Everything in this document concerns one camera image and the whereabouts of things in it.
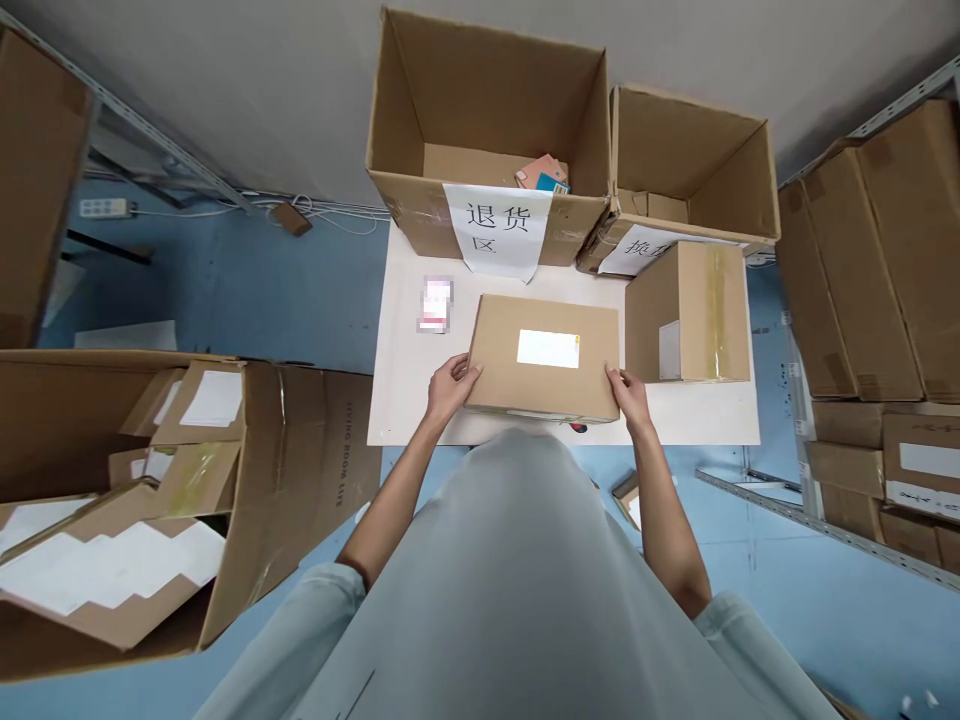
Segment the cardboard box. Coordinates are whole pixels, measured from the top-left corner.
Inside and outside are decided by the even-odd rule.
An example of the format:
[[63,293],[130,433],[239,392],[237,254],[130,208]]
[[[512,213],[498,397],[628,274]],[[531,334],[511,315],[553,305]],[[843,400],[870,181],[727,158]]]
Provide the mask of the cardboard box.
[[826,483],[820,484],[823,519],[874,542],[883,542],[880,525],[880,500]]
[[[0,653],[0,680],[202,650],[376,494],[380,449],[365,443],[370,377],[189,353],[8,350],[0,353],[0,502],[107,490],[107,455],[142,442],[117,428],[157,372],[194,360],[240,369],[244,388],[236,494],[216,582],[126,652],[5,608],[0,633],[18,652]],[[25,416],[25,407],[33,412]]]
[[540,264],[572,264],[611,192],[604,51],[382,17],[366,167],[414,251],[462,257],[444,182],[516,188],[517,170],[549,153],[570,194],[552,200]]
[[481,295],[470,364],[484,367],[465,407],[558,422],[612,422],[620,407],[605,365],[619,357],[615,309]]
[[884,403],[814,401],[817,440],[880,450]]
[[920,400],[920,376],[856,148],[839,150],[802,183],[860,398]]
[[773,245],[780,238],[766,120],[633,85],[614,88],[612,106],[614,193],[675,198],[686,204],[687,218],[634,214],[612,203],[588,252],[625,239],[623,252],[634,239]]
[[960,522],[960,408],[883,416],[887,500]]
[[0,105],[0,348],[26,348],[43,321],[92,101],[71,73],[0,26]]
[[880,525],[887,547],[930,565],[941,566],[936,524],[932,520],[908,510],[885,507],[880,511]]
[[750,379],[739,248],[677,243],[627,285],[624,312],[624,368],[643,382]]
[[960,403],[956,103],[928,100],[858,151],[927,398]]
[[857,386],[800,183],[780,191],[780,217],[783,237],[776,245],[777,265],[810,395],[856,397]]
[[806,445],[814,480],[883,500],[881,451],[819,441]]

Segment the light gray shirt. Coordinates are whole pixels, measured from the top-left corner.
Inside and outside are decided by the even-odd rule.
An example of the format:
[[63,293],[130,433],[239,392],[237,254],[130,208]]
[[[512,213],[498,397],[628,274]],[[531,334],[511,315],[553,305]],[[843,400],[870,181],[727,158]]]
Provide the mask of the light gray shirt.
[[202,720],[834,718],[735,595],[691,622],[556,439],[471,451],[365,597],[309,570]]

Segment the white table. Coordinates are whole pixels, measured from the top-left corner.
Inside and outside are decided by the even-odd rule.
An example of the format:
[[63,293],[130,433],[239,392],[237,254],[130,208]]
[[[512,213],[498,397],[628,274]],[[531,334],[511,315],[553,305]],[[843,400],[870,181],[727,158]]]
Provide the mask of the white table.
[[[453,280],[450,331],[417,332],[424,275]],[[539,298],[620,311],[620,362],[623,364],[625,280],[596,277],[576,268],[539,267],[529,285],[493,275],[474,275],[461,260],[419,257],[406,236],[390,224],[387,268],[380,302],[380,328],[370,407],[369,445],[406,445],[427,406],[430,376],[451,355],[467,352],[480,295],[492,293]],[[750,382],[656,383],[647,385],[650,413],[664,445],[758,445],[757,388],[750,343]],[[553,434],[567,445],[629,445],[626,423],[590,425],[579,434],[567,424],[461,410],[441,445],[479,445],[502,430],[520,427]]]

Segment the blue floor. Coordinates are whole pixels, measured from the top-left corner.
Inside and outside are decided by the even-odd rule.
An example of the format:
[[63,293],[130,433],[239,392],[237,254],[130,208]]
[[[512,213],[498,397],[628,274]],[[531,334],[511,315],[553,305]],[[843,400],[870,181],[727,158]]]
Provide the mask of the blue floor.
[[[167,210],[125,185],[85,182],[79,190],[81,198],[117,196],[136,200],[141,209]],[[368,227],[350,218],[340,222],[359,232]],[[154,265],[141,268],[83,253],[77,262],[87,276],[44,332],[42,344],[69,347],[77,330],[175,319],[181,350],[372,373],[386,228],[364,237],[314,224],[296,239],[239,212],[99,223],[74,217],[70,225],[76,230],[125,246],[152,246]],[[796,479],[777,268],[751,270],[748,280],[762,425],[762,445],[748,450],[750,462]],[[421,504],[465,452],[437,450]],[[960,615],[960,596],[695,479],[697,467],[735,471],[742,453],[740,447],[667,448],[714,590],[736,590],[747,598],[808,672],[871,717],[896,718],[904,694],[920,700],[928,689],[944,711],[937,717],[960,716],[960,624],[952,620]],[[400,448],[385,450],[382,477],[399,454]],[[574,454],[604,491],[634,467],[629,448],[582,447]],[[603,497],[614,510],[609,493]],[[333,559],[352,527],[350,521],[331,535],[304,566]],[[627,533],[640,547],[639,533]],[[248,610],[203,654],[3,687],[3,716],[189,718],[298,575]]]

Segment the person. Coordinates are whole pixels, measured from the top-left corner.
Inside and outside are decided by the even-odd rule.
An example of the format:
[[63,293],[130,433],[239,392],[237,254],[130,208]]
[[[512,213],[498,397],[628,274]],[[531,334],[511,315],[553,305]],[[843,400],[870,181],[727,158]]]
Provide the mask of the person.
[[642,383],[608,367],[633,439],[643,555],[553,437],[471,450],[418,513],[482,367],[450,358],[335,563],[307,570],[197,714],[282,718],[824,718],[736,595],[713,597]]

